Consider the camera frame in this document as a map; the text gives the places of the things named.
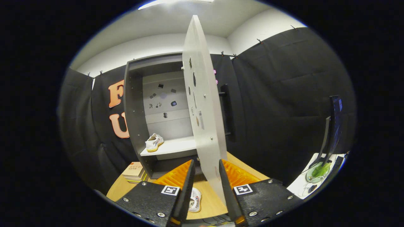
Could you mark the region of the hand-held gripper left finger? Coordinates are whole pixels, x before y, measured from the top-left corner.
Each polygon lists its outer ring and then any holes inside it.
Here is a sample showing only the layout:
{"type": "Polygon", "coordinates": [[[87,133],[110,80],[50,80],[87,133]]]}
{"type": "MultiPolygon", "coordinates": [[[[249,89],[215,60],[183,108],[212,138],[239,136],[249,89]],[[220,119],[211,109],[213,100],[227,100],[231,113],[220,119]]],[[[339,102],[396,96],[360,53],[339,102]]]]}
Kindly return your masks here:
{"type": "Polygon", "coordinates": [[[138,183],[116,205],[152,226],[180,227],[187,219],[195,172],[195,162],[189,160],[154,182],[138,183]]]}

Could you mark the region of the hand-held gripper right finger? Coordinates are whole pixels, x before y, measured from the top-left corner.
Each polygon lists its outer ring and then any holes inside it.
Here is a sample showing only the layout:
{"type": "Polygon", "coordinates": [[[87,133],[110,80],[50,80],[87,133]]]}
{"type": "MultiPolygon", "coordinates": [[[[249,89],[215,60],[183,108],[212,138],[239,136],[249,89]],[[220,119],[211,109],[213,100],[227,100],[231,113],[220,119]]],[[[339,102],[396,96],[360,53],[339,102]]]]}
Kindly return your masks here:
{"type": "Polygon", "coordinates": [[[218,162],[228,216],[237,227],[260,227],[296,209],[301,198],[282,182],[260,180],[224,159],[218,162]]]}

